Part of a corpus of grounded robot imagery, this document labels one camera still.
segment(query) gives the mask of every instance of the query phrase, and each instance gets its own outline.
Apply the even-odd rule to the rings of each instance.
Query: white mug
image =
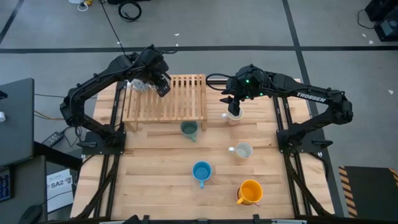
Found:
[[[237,125],[240,121],[241,121],[241,119],[243,118],[243,109],[241,108],[240,110],[239,110],[239,115],[237,115],[237,116],[234,116],[233,114],[231,114],[229,111],[227,111],[226,113],[223,113],[222,115],[221,115],[221,117],[222,117],[222,119],[225,121],[225,122],[227,122],[229,125],[232,125],[232,126],[234,126],[234,125]]]
[[[229,147],[228,151],[242,159],[247,159],[253,155],[253,147],[248,142],[239,142],[235,147]]]

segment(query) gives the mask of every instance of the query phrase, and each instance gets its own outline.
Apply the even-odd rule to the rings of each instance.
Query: gray floor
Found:
[[[289,0],[301,46],[398,45],[382,43],[373,30],[357,25],[356,13],[369,0]],[[17,0],[0,1],[0,30]],[[266,45],[293,46],[284,6],[279,0],[152,0],[140,2],[142,17],[120,20],[115,6],[106,5],[125,47]],[[371,25],[367,15],[361,22]],[[0,49],[118,47],[98,1],[86,12],[64,1],[25,0]],[[0,54],[0,84],[32,77],[35,92],[64,96],[76,83],[100,72],[118,53]],[[354,120],[326,127],[334,168],[345,166],[398,169],[395,129],[398,119],[398,51],[303,52],[313,85],[345,90],[353,102]],[[301,78],[294,51],[197,51],[167,55],[170,73],[227,73],[253,63],[264,70]],[[60,117],[61,98],[35,97],[35,109]],[[86,103],[91,115],[95,100]],[[63,121],[35,118],[35,140],[43,141],[66,127]],[[73,131],[67,136],[74,141]],[[72,152],[63,140],[56,149]],[[70,208],[50,218],[66,218]]]

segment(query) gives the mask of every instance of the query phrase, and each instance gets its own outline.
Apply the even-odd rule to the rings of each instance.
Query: desk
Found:
[[[111,85],[98,95],[93,117],[100,123],[109,123],[115,88],[116,84]],[[125,220],[134,214],[139,218],[150,215],[152,220],[252,219],[253,214],[261,218],[294,217],[284,159],[275,134],[272,99],[262,97],[241,103],[244,118],[238,126],[231,127],[221,119],[227,110],[227,105],[219,102],[224,96],[207,87],[206,97],[207,131],[199,131],[196,143],[180,134],[178,123],[140,124],[136,133],[127,133],[112,220]],[[289,98],[289,104],[293,122],[310,118],[305,100]],[[118,121],[123,104],[119,105]],[[282,117],[287,126],[284,114]],[[254,146],[253,156],[244,162],[228,154],[228,147],[240,141]],[[78,215],[96,192],[102,160],[103,156],[95,156],[82,167],[71,217]],[[199,160],[213,167],[204,189],[192,177],[192,166]],[[333,213],[322,163],[307,154],[302,154],[301,160],[308,188]],[[246,179],[262,184],[260,207],[235,205],[237,189]],[[304,214],[301,193],[296,189]],[[100,215],[104,215],[108,195],[103,198]]]
[[[47,200],[44,156],[15,164],[13,169],[14,197],[0,203],[1,223],[18,223],[27,208],[40,205]],[[42,209],[43,213],[39,222],[47,221],[47,203],[43,203]]]

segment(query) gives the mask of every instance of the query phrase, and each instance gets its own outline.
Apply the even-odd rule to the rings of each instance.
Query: blue mug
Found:
[[[205,161],[197,162],[192,168],[192,175],[196,180],[200,181],[200,188],[205,187],[205,181],[211,176],[211,166]]]

